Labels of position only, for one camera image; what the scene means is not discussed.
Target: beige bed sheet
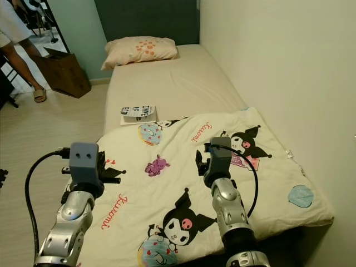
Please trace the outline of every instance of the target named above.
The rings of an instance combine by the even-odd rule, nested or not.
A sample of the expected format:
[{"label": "beige bed sheet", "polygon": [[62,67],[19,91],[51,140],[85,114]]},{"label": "beige bed sheet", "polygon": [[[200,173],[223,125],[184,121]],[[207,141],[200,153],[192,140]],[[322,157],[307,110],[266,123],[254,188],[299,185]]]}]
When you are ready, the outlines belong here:
[{"label": "beige bed sheet", "polygon": [[120,127],[120,109],[154,105],[159,121],[246,107],[217,63],[200,45],[178,46],[175,60],[115,67],[110,81],[104,133]]}]

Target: white duvet cover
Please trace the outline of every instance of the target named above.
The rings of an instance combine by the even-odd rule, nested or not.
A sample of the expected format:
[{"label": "white duvet cover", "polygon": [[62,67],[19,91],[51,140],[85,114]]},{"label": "white duvet cover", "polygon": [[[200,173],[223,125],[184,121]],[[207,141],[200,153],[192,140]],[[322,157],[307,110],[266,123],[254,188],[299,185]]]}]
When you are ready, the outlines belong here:
[{"label": "white duvet cover", "polygon": [[[300,225],[325,225],[333,214],[299,166],[288,159],[257,110],[211,113],[118,128],[99,140],[106,168],[122,173],[96,200],[80,267],[170,266],[223,249],[210,189],[198,176],[196,150],[228,135],[257,169],[259,194],[249,222],[258,239]],[[246,212],[252,171],[233,155],[231,178]]]}]

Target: purple cartoon animal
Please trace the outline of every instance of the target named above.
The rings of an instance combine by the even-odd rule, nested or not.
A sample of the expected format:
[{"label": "purple cartoon animal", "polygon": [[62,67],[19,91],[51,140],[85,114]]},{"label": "purple cartoon animal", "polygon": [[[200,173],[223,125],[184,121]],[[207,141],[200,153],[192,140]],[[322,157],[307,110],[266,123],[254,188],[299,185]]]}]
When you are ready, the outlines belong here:
[{"label": "purple cartoon animal", "polygon": [[171,166],[166,160],[162,159],[160,155],[157,155],[157,159],[153,163],[148,163],[145,172],[148,172],[149,176],[156,176],[161,174],[161,170],[165,167]]}]

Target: white wall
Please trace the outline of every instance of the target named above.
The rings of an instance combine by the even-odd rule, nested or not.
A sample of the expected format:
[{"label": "white wall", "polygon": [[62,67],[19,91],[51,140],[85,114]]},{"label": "white wall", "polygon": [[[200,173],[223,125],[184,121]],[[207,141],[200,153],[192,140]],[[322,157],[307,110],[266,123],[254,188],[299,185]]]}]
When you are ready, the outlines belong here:
[{"label": "white wall", "polygon": [[100,71],[106,58],[106,38],[94,0],[48,0],[71,53],[89,79],[111,77]]},{"label": "white wall", "polygon": [[201,44],[335,211],[307,266],[355,266],[355,14],[355,0],[201,0]]}]

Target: pink pillowcase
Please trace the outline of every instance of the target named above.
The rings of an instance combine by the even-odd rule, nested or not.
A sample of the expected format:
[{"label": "pink pillowcase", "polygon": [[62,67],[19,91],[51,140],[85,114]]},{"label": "pink pillowcase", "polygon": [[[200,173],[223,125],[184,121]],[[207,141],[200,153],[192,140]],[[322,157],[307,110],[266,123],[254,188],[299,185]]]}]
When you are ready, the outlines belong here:
[{"label": "pink pillowcase", "polygon": [[105,51],[108,56],[101,67],[102,71],[130,62],[169,60],[178,54],[173,40],[150,36],[117,39],[107,43]]}]

